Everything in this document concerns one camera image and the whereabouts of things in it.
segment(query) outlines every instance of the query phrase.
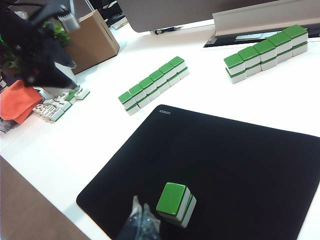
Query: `mahjong tile pile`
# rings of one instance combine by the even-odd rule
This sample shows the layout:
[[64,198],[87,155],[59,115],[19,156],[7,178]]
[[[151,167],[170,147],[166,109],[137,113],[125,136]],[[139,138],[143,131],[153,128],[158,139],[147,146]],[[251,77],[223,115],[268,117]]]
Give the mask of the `mahjong tile pile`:
[[308,50],[308,31],[293,25],[224,59],[233,84]]
[[176,56],[123,93],[118,99],[131,116],[188,74],[189,70],[185,60]]
[[37,104],[32,110],[46,119],[57,121],[71,108],[77,100],[83,100],[90,93],[86,88],[78,86],[76,90],[63,92],[60,96],[46,99],[43,103]]
[[186,185],[167,182],[156,206],[156,211],[169,223],[186,228],[196,203],[195,196]]

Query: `mouse pad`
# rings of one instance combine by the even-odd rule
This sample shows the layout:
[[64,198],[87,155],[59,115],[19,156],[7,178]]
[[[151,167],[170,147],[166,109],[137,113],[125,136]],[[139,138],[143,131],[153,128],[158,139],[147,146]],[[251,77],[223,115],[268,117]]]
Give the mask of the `mouse pad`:
[[[138,195],[163,240],[296,240],[319,181],[318,137],[160,105],[76,202],[112,239]],[[186,229],[156,212],[166,182],[197,199]]]

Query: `white table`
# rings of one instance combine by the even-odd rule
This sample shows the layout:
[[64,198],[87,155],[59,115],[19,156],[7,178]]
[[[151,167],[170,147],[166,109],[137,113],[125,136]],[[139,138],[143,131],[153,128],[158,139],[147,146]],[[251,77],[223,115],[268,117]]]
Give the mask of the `white table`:
[[[248,45],[202,48],[213,28],[151,36],[124,26],[114,32],[119,54],[76,76],[90,95],[57,122],[33,114],[1,134],[1,155],[90,239],[107,240],[77,206],[76,197],[157,105],[320,137],[320,42],[310,42],[308,52],[231,84],[223,58]],[[175,56],[186,60],[190,75],[128,116],[118,96]],[[298,239],[320,239],[319,223],[318,189]]]

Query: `floor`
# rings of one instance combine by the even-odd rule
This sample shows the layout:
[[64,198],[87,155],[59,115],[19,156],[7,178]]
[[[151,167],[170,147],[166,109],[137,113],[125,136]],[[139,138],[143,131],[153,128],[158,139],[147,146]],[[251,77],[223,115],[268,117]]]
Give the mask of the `floor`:
[[0,161],[1,240],[89,240],[2,157]]

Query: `black cable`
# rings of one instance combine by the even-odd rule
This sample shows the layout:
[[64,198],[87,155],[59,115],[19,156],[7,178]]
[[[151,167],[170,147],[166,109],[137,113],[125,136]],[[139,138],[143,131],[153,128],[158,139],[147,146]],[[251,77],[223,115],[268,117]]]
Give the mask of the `black cable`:
[[1,3],[12,5],[12,6],[35,6],[35,7],[42,7],[43,4],[40,3],[30,3],[30,2],[23,2],[23,3],[14,3],[14,2],[8,2],[4,0],[0,0]]

